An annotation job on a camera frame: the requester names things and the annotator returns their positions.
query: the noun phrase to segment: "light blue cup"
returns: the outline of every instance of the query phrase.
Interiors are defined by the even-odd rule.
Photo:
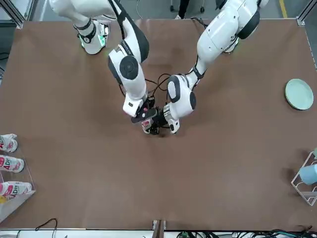
[[[317,182],[317,165],[309,165],[301,168],[299,170],[299,176],[307,185]]]

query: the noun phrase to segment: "white bottle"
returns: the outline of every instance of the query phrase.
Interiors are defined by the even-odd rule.
[[[0,155],[0,170],[18,173],[24,168],[24,161],[15,157]]]
[[[0,195],[4,197],[26,194],[32,191],[32,185],[29,182],[3,182],[0,183]]]
[[[9,153],[14,152],[18,147],[18,142],[15,138],[15,134],[0,135],[0,150]]]

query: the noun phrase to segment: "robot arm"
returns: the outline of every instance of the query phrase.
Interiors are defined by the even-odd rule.
[[[122,41],[109,53],[108,66],[126,91],[123,110],[135,117],[147,99],[146,82],[140,63],[148,57],[149,42],[143,32],[118,0],[50,0],[50,4],[58,15],[73,21],[82,46],[91,55],[105,46],[99,23],[92,21],[92,17],[103,14],[116,16]]]
[[[217,0],[218,16],[208,25],[197,43],[197,61],[189,73],[173,75],[168,80],[167,90],[170,103],[164,106],[164,117],[175,133],[179,119],[190,114],[196,106],[193,88],[204,77],[210,64],[237,38],[249,37],[260,21],[258,7],[264,7],[268,0]]]

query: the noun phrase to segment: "plate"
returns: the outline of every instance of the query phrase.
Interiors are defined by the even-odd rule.
[[[288,103],[299,110],[307,110],[314,102],[312,89],[305,81],[298,78],[288,81],[285,96]]]

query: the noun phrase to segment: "wire rack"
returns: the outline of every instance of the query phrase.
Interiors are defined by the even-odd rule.
[[[14,153],[6,153],[1,151],[1,154],[24,160],[24,168],[19,173],[0,171],[0,182],[6,182],[6,181],[29,182],[32,185],[32,191],[30,191],[27,194],[21,194],[15,197],[7,198],[5,203],[0,204],[0,223],[35,193],[35,185],[33,183],[26,159],[22,153],[20,143],[18,145],[18,149]]]
[[[317,158],[314,152],[310,152],[309,156],[301,166],[301,168],[309,165],[317,164]],[[310,205],[313,206],[317,200],[317,184],[306,185],[299,176],[299,170],[295,177],[293,178],[291,184],[300,194],[300,196]]]

